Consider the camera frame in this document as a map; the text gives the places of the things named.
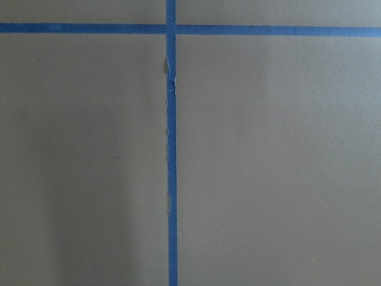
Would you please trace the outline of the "brown paper table cover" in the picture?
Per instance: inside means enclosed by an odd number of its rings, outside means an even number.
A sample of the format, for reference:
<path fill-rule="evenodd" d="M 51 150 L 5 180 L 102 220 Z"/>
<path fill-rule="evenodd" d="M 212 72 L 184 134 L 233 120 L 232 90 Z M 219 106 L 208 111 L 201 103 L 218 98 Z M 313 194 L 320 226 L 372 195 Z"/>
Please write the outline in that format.
<path fill-rule="evenodd" d="M 175 1 L 379 27 L 379 1 Z M 166 24 L 166 1 L 1 23 Z M 380 284 L 380 37 L 177 35 L 177 285 Z M 169 285 L 166 34 L 1 33 L 1 284 Z"/>

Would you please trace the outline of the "blue tape strip lengthwise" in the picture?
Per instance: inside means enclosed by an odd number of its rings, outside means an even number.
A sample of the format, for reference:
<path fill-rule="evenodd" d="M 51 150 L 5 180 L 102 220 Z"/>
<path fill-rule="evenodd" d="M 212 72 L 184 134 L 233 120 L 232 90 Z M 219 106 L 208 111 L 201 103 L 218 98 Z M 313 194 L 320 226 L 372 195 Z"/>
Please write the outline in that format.
<path fill-rule="evenodd" d="M 176 133 L 176 2 L 166 1 L 168 284 L 178 284 L 177 133 Z"/>

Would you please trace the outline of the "blue tape strip crosswise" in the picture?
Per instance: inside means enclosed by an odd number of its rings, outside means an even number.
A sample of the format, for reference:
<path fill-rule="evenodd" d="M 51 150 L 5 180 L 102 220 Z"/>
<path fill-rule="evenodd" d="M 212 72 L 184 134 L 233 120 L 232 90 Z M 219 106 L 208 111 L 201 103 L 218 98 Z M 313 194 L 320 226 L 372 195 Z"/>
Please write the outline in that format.
<path fill-rule="evenodd" d="M 321 26 L 245 26 L 178 24 L 75 24 L 75 23 L 1 23 L 1 33 L 85 33 L 164 35 L 260 35 L 260 36 L 336 36 L 379 38 L 379 27 Z"/>

